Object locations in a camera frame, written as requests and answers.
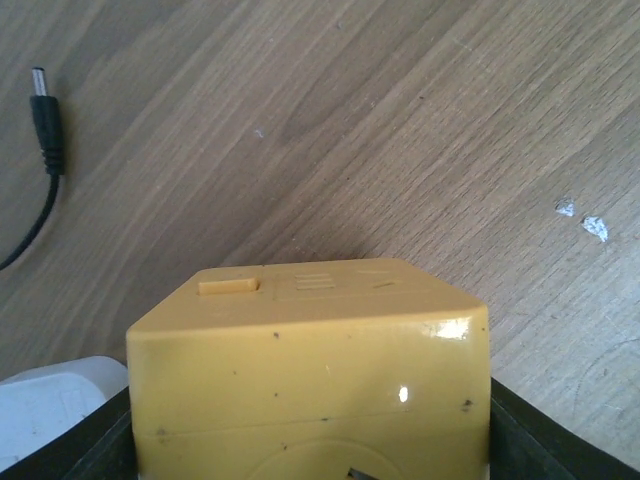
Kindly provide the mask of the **white cube adapter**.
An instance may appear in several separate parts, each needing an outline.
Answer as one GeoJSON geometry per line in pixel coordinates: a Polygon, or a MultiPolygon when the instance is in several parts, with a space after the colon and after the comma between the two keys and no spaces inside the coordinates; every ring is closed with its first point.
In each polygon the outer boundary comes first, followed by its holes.
{"type": "Polygon", "coordinates": [[[3,380],[1,469],[57,439],[127,386],[127,368],[106,356],[34,368],[3,380]]]}

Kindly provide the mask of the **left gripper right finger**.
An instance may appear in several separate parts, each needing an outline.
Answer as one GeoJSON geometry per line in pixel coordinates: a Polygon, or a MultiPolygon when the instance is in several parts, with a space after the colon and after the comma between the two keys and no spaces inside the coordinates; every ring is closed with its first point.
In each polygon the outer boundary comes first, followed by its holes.
{"type": "Polygon", "coordinates": [[[570,432],[491,380],[492,479],[637,479],[639,471],[570,432]]]}

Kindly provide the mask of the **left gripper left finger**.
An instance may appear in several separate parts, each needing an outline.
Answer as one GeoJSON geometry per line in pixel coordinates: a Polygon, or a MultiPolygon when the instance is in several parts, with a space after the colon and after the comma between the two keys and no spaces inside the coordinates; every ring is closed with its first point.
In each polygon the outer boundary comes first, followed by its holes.
{"type": "Polygon", "coordinates": [[[1,473],[3,479],[136,479],[129,390],[1,473]]]}

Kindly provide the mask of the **black power adapter with cable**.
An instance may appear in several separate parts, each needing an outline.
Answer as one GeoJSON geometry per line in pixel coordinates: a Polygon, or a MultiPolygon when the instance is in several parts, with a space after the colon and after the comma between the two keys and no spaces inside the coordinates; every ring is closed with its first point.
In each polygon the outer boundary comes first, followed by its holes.
{"type": "Polygon", "coordinates": [[[14,264],[37,238],[51,215],[57,199],[61,178],[66,171],[65,139],[59,101],[49,94],[45,70],[31,69],[34,94],[30,97],[30,107],[36,137],[49,177],[49,188],[44,206],[20,243],[1,261],[5,270],[14,264]]]}

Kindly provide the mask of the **yellow cube socket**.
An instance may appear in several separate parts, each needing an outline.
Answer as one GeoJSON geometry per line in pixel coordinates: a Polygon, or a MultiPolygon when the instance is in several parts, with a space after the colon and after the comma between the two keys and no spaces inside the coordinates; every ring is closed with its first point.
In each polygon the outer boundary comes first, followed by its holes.
{"type": "Polygon", "coordinates": [[[196,273],[126,335],[143,479],[484,479],[486,305],[399,259],[196,273]]]}

